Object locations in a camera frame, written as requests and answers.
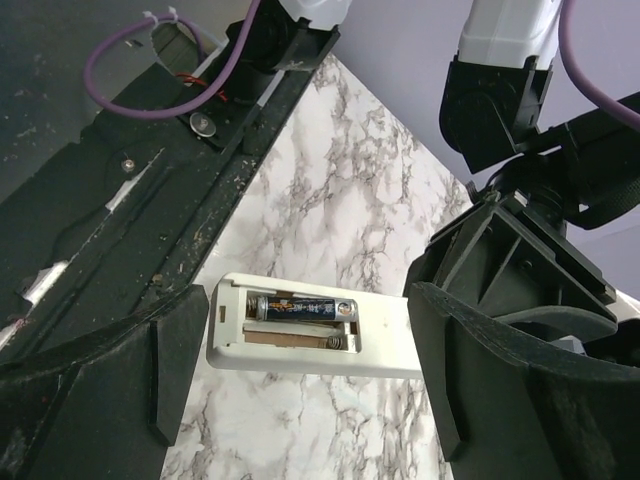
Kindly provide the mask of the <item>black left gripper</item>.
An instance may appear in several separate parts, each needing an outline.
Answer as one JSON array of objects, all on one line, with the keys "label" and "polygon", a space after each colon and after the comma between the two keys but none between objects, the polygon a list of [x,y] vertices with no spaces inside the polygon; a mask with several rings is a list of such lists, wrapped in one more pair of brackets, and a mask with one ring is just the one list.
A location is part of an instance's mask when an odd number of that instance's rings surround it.
[{"label": "black left gripper", "polygon": [[[515,192],[530,206],[485,200]],[[407,286],[432,283],[502,324],[579,355],[587,343],[617,332],[609,309],[614,288],[563,235],[567,224],[594,230],[637,207],[638,179],[581,209],[562,169],[506,164],[483,188],[470,182],[469,196],[476,205],[431,238],[409,267]]]}]

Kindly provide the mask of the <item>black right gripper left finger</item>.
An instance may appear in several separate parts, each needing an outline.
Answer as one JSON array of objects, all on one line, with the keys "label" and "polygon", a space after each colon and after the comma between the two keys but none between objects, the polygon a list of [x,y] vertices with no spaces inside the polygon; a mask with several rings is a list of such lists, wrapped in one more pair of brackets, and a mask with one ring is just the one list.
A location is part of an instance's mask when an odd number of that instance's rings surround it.
[{"label": "black right gripper left finger", "polygon": [[200,285],[1,366],[4,479],[157,479],[209,312]]}]

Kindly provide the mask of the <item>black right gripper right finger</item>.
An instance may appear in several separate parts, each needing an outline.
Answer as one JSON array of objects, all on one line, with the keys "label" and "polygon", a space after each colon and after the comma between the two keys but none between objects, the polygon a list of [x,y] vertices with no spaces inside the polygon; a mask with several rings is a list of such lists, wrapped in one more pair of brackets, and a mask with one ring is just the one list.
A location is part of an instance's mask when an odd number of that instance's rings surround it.
[{"label": "black right gripper right finger", "polygon": [[408,311],[446,462],[458,479],[635,479],[639,371],[493,320],[430,283]]}]

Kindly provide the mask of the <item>white remote control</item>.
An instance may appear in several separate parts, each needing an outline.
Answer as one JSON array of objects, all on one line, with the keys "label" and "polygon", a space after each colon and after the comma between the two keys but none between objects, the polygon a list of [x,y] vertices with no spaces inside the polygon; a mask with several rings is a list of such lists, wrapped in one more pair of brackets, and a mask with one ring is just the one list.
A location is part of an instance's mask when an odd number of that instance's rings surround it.
[{"label": "white remote control", "polygon": [[[258,321],[256,296],[352,299],[355,322]],[[217,369],[419,379],[407,301],[387,296],[229,273],[214,289],[206,357]]]}]

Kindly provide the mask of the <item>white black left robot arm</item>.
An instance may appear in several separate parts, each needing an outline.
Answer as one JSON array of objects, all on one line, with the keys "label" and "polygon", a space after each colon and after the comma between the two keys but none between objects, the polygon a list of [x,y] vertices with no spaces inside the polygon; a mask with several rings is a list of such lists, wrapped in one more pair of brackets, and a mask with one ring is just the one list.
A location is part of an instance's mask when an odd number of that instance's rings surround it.
[{"label": "white black left robot arm", "polygon": [[479,312],[594,358],[639,363],[639,311],[566,238],[639,203],[639,98],[578,70],[568,1],[477,1],[449,65],[443,138],[469,170],[472,208],[409,268]]}]

